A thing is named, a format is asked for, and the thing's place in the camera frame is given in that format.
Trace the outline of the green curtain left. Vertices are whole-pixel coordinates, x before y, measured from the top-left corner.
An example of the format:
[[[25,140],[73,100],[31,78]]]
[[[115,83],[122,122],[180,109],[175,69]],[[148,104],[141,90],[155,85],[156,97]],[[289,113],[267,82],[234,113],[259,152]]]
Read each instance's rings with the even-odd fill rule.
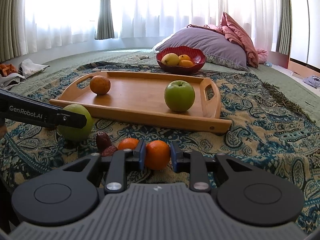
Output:
[[[95,39],[107,40],[110,38],[114,38],[111,0],[100,0]]]

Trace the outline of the orange fruit in bowl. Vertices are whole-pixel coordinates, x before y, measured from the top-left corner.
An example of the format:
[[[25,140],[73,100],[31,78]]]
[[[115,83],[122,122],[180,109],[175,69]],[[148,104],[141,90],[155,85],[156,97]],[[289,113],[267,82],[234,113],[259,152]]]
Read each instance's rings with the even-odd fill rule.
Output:
[[[180,61],[181,61],[181,60],[188,60],[188,61],[191,60],[191,58],[190,58],[188,55],[185,55],[185,54],[180,55],[180,56],[179,56],[179,59],[180,59]]]
[[[194,63],[190,60],[181,60],[178,65],[184,68],[191,68],[194,66]]]

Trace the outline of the pink blanket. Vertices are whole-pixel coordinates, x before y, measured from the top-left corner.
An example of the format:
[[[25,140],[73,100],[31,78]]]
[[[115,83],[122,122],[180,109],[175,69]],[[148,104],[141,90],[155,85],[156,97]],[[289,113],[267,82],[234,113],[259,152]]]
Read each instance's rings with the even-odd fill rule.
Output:
[[[259,64],[267,61],[268,51],[256,49],[248,33],[226,12],[222,13],[220,24],[215,25],[195,25],[189,24],[187,28],[200,28],[214,31],[221,34],[225,39],[233,44],[239,45],[246,53],[246,59],[249,66],[257,68]]]

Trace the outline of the paisley patterned throw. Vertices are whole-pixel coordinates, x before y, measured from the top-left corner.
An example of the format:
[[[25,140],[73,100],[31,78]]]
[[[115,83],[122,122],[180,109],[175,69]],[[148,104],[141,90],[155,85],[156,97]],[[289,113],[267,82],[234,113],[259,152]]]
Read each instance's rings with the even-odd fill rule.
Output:
[[[1,185],[11,193],[23,182],[96,151],[95,137],[114,144],[126,138],[175,141],[206,156],[230,154],[296,184],[304,207],[296,223],[305,232],[319,227],[319,98],[284,75],[201,71],[218,86],[221,116],[231,120],[223,135],[96,119],[88,139],[68,144],[55,130],[7,120],[1,140]]]

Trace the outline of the dark red date upper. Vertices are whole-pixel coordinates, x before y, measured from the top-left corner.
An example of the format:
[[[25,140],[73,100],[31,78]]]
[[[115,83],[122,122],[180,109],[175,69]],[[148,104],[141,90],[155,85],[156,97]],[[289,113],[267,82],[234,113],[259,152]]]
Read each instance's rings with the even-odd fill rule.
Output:
[[[105,132],[98,132],[96,136],[96,145],[99,153],[112,146],[110,137]]]

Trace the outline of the purple pillow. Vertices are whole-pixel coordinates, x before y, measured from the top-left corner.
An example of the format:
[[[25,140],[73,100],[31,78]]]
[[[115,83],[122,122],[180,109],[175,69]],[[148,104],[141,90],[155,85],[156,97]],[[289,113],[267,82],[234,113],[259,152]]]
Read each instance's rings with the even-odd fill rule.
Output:
[[[213,63],[235,70],[247,71],[247,59],[244,49],[233,44],[219,33],[201,28],[182,28],[163,39],[152,49],[162,51],[169,47],[187,46],[201,50],[208,63]]]

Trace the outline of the orange fruit in bowl front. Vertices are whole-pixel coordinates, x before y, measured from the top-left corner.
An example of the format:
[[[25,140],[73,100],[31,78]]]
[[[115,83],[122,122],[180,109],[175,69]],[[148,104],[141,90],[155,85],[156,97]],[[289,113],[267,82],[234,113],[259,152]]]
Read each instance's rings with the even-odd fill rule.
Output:
[[[194,63],[190,60],[181,60],[178,65],[184,68],[191,68],[194,66]]]

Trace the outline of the green apple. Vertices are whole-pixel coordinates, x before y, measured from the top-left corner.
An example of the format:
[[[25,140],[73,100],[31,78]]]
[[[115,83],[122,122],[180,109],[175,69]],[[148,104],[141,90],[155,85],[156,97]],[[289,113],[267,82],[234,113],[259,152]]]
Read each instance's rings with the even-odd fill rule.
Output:
[[[171,111],[186,112],[194,104],[195,90],[187,81],[175,80],[165,88],[164,100]]]

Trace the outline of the lavender cloth on floor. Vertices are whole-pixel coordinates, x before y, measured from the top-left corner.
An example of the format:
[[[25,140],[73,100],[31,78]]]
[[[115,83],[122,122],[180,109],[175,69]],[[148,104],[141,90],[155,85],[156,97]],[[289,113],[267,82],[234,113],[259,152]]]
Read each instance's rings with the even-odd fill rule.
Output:
[[[312,75],[303,79],[303,82],[311,87],[317,89],[320,87],[320,77],[316,75]]]

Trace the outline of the small tangerine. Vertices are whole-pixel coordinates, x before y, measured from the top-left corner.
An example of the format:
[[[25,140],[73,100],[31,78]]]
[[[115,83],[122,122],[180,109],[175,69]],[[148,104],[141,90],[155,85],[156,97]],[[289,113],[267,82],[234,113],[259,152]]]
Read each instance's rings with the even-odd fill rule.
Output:
[[[151,170],[163,170],[170,161],[170,147],[166,142],[155,140],[147,144],[144,164]]]
[[[134,150],[137,147],[138,143],[139,143],[138,139],[125,138],[119,143],[118,150],[124,150],[124,149]]]

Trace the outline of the green curtain right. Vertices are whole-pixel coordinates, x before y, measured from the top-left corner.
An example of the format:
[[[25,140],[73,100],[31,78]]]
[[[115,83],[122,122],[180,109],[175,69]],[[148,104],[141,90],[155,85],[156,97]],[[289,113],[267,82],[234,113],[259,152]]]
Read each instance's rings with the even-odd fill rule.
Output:
[[[276,52],[290,55],[291,32],[292,32],[292,10],[291,0],[280,0],[280,25],[278,31]]]

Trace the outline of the large pale green fruit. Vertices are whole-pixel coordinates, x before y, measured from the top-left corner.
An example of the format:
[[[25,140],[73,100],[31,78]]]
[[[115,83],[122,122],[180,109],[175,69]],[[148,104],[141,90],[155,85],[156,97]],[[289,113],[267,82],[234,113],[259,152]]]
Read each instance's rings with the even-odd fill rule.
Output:
[[[71,104],[63,108],[64,110],[79,113],[86,117],[86,125],[83,128],[73,128],[68,126],[59,125],[57,127],[58,132],[67,140],[71,141],[82,141],[86,140],[92,130],[93,127],[93,119],[89,113],[89,111],[82,105],[79,104]]]

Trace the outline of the orange fruit in bowl back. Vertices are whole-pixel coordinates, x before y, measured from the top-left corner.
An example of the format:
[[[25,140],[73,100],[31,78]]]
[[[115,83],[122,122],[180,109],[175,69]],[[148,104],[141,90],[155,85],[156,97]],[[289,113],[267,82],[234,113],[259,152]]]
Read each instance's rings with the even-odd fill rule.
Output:
[[[180,59],[180,61],[181,61],[181,60],[188,60],[188,61],[191,60],[191,58],[190,58],[188,55],[185,55],[185,54],[180,55],[180,56],[179,56],[179,59]]]

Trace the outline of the red fruit bowl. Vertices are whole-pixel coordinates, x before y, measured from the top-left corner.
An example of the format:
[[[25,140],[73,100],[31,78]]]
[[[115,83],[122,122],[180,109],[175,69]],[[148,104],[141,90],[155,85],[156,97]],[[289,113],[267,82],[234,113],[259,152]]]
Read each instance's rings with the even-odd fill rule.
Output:
[[[180,46],[163,49],[157,53],[156,60],[165,72],[190,75],[204,66],[206,56],[199,49]]]

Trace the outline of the large mottled orange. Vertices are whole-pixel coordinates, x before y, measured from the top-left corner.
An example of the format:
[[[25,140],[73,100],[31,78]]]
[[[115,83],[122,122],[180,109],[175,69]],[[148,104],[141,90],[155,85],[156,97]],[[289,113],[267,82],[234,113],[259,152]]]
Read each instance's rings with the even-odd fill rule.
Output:
[[[102,75],[96,75],[90,80],[90,89],[97,95],[105,95],[111,88],[111,82],[108,78]]]

